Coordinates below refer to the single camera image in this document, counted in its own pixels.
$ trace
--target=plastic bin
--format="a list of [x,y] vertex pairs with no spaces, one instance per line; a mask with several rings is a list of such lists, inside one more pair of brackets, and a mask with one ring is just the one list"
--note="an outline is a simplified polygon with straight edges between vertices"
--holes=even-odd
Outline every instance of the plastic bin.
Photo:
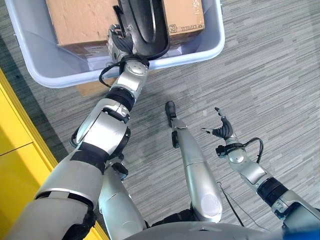
[[[65,88],[96,81],[111,59],[82,59],[57,45],[46,0],[5,0],[12,25],[32,78],[48,88]],[[150,69],[200,62],[216,57],[225,44],[220,0],[202,0],[205,30],[178,50],[150,62]],[[113,68],[105,76],[119,75]]]

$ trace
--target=black cable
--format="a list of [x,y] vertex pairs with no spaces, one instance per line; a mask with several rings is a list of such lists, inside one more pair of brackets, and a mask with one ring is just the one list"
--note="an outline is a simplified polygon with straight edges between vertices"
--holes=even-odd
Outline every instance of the black cable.
[[221,191],[222,191],[223,195],[225,196],[225,199],[227,200],[227,202],[228,202],[231,210],[233,211],[234,215],[235,215],[236,218],[238,219],[240,225],[241,225],[242,227],[244,227],[244,226],[245,226],[244,223],[241,221],[241,219],[240,219],[240,217],[238,216],[236,210],[234,209],[234,207],[232,206],[231,202],[229,201],[229,198],[227,197],[227,194],[225,193],[224,189],[222,188],[221,182],[218,181],[217,184],[220,184]]
[[111,88],[111,86],[110,86],[109,84],[107,84],[107,83],[104,82],[104,80],[103,80],[103,75],[104,75],[105,73],[107,73],[109,70],[111,70],[112,68],[114,68],[114,67],[120,67],[120,64],[122,64],[123,62],[124,62],[124,61],[119,61],[119,62],[117,62],[117,63],[114,63],[114,64],[109,65],[109,66],[107,66],[106,68],[104,68],[104,69],[101,71],[100,75],[99,75],[99,82],[102,83],[103,85],[107,86],[108,88]]
[[231,198],[231,200],[234,201],[234,203],[254,222],[255,225],[258,226],[258,228],[261,228],[261,229],[263,229],[263,230],[266,230],[266,231],[268,231],[268,232],[271,232],[270,230],[268,230],[268,229],[260,226],[260,225],[249,215],[249,213],[247,213],[247,212],[236,202],[236,200],[234,200],[234,199],[232,198],[232,196],[230,196],[230,194],[228,194],[228,193],[225,193],[225,194],[227,194],[227,195],[229,196],[229,198]]
[[74,133],[71,135],[70,140],[69,140],[69,143],[74,148],[78,147],[78,145],[74,142],[74,139],[77,138],[78,131],[79,131],[79,127],[74,131]]
[[255,141],[259,141],[260,142],[260,149],[259,149],[259,154],[257,155],[258,158],[256,160],[256,163],[259,164],[261,157],[262,157],[262,153],[264,152],[264,142],[259,138],[259,137],[254,137],[252,139],[250,139],[248,142],[246,142],[245,144],[243,144],[244,147],[249,146],[250,144],[252,144]]

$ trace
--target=yellow wall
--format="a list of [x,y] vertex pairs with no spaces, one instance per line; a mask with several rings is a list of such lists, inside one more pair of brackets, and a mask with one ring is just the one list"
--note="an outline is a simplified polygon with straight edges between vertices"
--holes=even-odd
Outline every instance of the yellow wall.
[[[0,69],[0,239],[32,201],[57,161]],[[107,240],[96,222],[86,240]]]

